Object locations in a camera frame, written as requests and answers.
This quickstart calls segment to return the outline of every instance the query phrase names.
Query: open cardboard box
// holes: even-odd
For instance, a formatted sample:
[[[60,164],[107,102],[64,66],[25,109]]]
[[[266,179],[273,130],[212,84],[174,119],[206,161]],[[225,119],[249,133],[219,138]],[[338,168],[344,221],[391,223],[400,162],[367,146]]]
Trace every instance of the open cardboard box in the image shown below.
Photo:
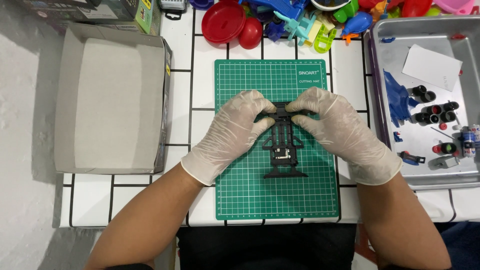
[[[171,54],[162,37],[69,26],[55,119],[59,172],[163,171]]]

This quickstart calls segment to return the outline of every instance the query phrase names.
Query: red plastic lid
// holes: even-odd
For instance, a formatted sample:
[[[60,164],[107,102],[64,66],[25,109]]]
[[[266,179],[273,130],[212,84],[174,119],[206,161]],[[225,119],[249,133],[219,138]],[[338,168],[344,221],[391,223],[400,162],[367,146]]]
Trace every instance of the red plastic lid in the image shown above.
[[[223,44],[238,37],[245,25],[245,11],[235,1],[220,1],[205,12],[202,33],[206,40]]]
[[[435,145],[434,147],[432,147],[432,151],[435,153],[435,154],[438,154],[442,151],[442,149],[440,148],[440,146],[438,145]]]

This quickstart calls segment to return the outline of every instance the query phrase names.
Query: green cutting mat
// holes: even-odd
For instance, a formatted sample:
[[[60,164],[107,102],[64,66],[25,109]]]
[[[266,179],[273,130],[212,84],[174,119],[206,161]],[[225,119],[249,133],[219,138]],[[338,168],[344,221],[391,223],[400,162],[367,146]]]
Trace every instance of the green cutting mat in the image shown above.
[[[216,60],[215,112],[242,90],[257,89],[270,101],[292,101],[305,89],[327,89],[324,60]],[[335,162],[315,139],[296,125],[304,143],[298,170],[308,177],[264,179],[272,170],[262,143],[269,129],[216,179],[216,219],[284,219],[338,216]],[[281,172],[289,171],[280,167]]]

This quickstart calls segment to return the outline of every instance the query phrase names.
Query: black pants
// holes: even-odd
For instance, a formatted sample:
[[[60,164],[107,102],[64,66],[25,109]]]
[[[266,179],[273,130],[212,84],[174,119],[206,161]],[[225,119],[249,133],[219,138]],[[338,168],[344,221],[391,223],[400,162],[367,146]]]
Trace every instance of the black pants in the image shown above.
[[[264,269],[274,260],[296,269],[350,270],[355,233],[356,224],[335,223],[180,228],[180,267],[226,270],[253,262],[252,269]]]

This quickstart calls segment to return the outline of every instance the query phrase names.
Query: white latex glove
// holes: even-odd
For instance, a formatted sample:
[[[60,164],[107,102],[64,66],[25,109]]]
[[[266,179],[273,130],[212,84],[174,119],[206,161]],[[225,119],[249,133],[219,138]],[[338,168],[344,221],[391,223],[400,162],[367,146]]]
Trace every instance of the white latex glove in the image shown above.
[[[254,123],[257,114],[275,111],[275,105],[257,90],[241,91],[220,108],[205,137],[181,159],[182,167],[198,181],[212,185],[232,161],[275,124],[270,117]]]
[[[402,159],[373,134],[343,96],[310,87],[285,107],[290,112],[303,109],[318,113],[320,120],[295,115],[292,121],[325,150],[347,161],[357,183],[385,184],[400,171]]]

